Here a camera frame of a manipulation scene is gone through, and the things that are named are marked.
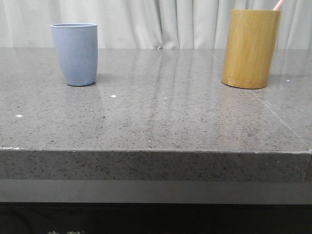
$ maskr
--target table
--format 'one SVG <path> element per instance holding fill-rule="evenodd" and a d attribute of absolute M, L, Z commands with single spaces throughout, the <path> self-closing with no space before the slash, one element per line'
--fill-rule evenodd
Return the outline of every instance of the table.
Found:
<path fill-rule="evenodd" d="M 99 49 L 72 87 L 53 48 L 0 48 L 0 202 L 312 204 L 312 52 L 259 90 L 224 53 Z"/>

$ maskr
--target curtain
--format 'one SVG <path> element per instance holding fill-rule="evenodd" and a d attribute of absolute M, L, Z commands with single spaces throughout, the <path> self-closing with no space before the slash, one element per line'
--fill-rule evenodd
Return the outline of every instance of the curtain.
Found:
<path fill-rule="evenodd" d="M 53 47 L 50 24 L 98 25 L 99 48 L 224 49 L 230 9 L 277 0 L 0 0 L 0 47 Z M 286 0 L 276 47 L 310 49 L 312 0 Z"/>

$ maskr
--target straw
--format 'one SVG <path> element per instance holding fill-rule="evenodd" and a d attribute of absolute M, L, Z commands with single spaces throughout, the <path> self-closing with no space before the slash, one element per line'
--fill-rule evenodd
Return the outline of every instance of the straw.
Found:
<path fill-rule="evenodd" d="M 278 9 L 282 6 L 285 0 L 279 0 L 276 6 L 273 8 L 274 11 L 278 11 Z"/>

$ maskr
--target gray countertop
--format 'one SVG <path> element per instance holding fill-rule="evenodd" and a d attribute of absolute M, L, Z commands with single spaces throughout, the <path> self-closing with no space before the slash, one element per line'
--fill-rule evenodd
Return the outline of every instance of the gray countertop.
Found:
<path fill-rule="evenodd" d="M 311 51 L 276 51 L 259 90 L 221 83 L 223 50 L 100 49 L 86 87 L 52 48 L 0 55 L 1 179 L 312 177 Z"/>

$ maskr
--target pen holder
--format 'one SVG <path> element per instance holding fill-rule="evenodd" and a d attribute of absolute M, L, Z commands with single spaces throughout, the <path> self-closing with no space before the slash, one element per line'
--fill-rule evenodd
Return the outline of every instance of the pen holder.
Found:
<path fill-rule="evenodd" d="M 222 82 L 244 89 L 267 86 L 281 11 L 231 10 Z"/>

